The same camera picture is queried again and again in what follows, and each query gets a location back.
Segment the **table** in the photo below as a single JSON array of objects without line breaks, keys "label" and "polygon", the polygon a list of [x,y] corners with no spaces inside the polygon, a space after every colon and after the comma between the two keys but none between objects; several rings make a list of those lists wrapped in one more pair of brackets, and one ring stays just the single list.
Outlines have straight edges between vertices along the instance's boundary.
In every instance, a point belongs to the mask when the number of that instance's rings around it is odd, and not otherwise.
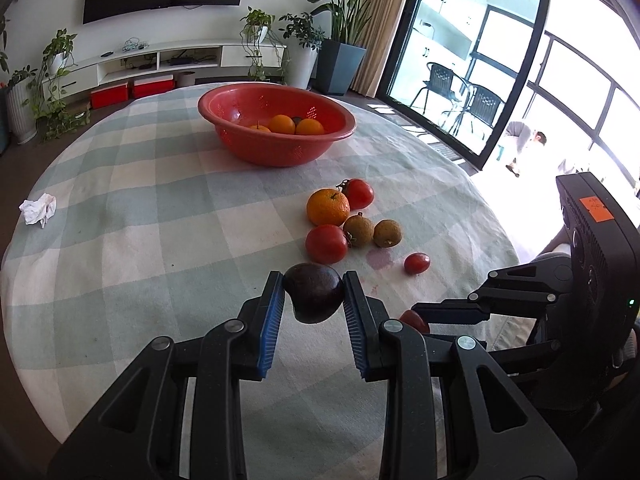
[{"label": "table", "polygon": [[[357,270],[391,316],[418,300],[463,298],[489,270],[518,263],[466,174],[399,126],[346,105],[358,121],[351,138],[305,166],[259,168],[228,153],[199,116],[214,86],[114,113],[30,195],[51,193],[58,210],[44,229],[18,223],[0,276],[4,330],[28,396],[61,441],[155,336],[203,336],[259,296],[270,270],[304,261],[316,189],[366,178],[376,191],[366,215],[402,224],[398,246],[351,250],[334,266]],[[418,250],[433,264],[409,277],[401,263]],[[530,326],[494,316],[433,330],[497,349],[523,344]],[[250,478],[377,477],[385,396],[384,384],[360,379],[341,310],[307,326],[287,303],[268,379],[242,384]]]}]

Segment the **red storage box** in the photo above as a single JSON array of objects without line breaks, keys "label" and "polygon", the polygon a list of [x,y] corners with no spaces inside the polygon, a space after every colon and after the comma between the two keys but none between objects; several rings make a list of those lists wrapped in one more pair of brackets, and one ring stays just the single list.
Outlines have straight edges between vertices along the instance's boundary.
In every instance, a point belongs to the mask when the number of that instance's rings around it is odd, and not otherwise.
[{"label": "red storage box", "polygon": [[173,90],[174,85],[173,74],[137,79],[133,82],[133,97],[138,99],[148,95],[163,94]]},{"label": "red storage box", "polygon": [[129,83],[126,81],[91,92],[91,108],[103,108],[127,100],[129,100]]}]

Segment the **orange sticker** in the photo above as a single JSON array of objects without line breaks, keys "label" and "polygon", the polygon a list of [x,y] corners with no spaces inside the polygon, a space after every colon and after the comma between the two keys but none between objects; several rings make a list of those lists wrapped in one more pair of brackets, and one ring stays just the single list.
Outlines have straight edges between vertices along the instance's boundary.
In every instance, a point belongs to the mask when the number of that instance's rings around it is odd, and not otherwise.
[{"label": "orange sticker", "polygon": [[613,215],[605,207],[597,196],[588,196],[587,198],[581,198],[580,202],[587,208],[587,211],[591,214],[596,222],[604,222],[606,220],[613,220]]}]

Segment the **tv stand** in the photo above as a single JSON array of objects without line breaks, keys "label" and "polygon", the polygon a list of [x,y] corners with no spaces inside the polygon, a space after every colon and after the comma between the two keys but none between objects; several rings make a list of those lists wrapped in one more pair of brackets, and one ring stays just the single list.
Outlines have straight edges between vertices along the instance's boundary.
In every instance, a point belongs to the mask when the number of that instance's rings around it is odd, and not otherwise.
[{"label": "tv stand", "polygon": [[[260,45],[265,67],[280,67],[285,46]],[[177,59],[189,62],[176,63]],[[96,56],[66,67],[68,75],[58,78],[56,86],[66,91],[65,98],[91,91],[103,85],[133,80],[140,76],[197,70],[199,68],[250,67],[251,56],[237,40],[184,40],[152,44],[142,50],[116,52],[109,57]],[[42,84],[49,97],[49,80]]]}]

